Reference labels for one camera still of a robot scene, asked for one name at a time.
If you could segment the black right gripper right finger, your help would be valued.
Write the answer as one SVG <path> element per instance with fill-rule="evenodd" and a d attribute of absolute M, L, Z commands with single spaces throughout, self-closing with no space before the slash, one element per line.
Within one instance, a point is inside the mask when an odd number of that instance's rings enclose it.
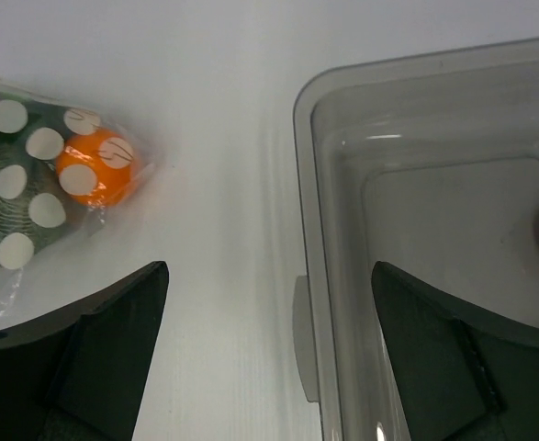
<path fill-rule="evenodd" d="M 413 440 L 539 440 L 539 328 L 375 264 L 376 314 Z"/>

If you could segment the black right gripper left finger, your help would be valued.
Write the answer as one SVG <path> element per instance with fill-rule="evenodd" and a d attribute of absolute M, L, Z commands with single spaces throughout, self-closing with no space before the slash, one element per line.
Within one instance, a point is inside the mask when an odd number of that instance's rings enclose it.
<path fill-rule="evenodd" d="M 0 440 L 130 440 L 167 292 L 155 261 L 0 330 Z"/>

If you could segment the dark green avocado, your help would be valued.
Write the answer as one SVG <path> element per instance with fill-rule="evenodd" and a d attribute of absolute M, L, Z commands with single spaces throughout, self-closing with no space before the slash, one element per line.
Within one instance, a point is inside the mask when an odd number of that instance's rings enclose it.
<path fill-rule="evenodd" d="M 65 141 L 74 135 L 64 122 L 64 114 L 69 109 L 68 107 L 36 100 L 25 100 L 22 104 L 28 113 L 27 124 L 21 131 L 16 133 L 0 132 L 0 142 L 24 145 L 28 137 L 35 130 L 41 128 L 49 128 L 57 131 Z"/>

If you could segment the clear zip top bag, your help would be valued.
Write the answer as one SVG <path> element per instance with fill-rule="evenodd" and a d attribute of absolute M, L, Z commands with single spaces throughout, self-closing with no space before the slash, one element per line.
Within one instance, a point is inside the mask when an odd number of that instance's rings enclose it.
<path fill-rule="evenodd" d="M 100 229 L 151 177 L 156 156 L 111 116 L 0 78 L 0 316 L 25 271 Z"/>

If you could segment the green netted melon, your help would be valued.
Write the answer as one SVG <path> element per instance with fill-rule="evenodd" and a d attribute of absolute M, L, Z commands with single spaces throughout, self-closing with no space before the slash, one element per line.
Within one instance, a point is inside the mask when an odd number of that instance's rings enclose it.
<path fill-rule="evenodd" d="M 69 230 L 64 222 L 56 227 L 42 227 L 28 215 L 28 206 L 35 196 L 47 193 L 60 202 L 65 200 L 57 177 L 45 162 L 20 151 L 17 147 L 0 144 L 0 172 L 19 165 L 26 174 L 24 189 L 13 199 L 0 197 L 0 242 L 10 233 L 23 233 L 38 252 L 61 239 Z"/>

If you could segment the orange fruit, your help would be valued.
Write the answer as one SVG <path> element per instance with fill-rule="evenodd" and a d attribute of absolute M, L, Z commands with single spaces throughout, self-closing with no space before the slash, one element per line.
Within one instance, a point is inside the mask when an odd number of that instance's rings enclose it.
<path fill-rule="evenodd" d="M 62 189 L 89 207 L 118 204 L 132 190 L 140 157 L 133 146 L 113 130 L 100 128 L 75 135 L 56 160 Z"/>

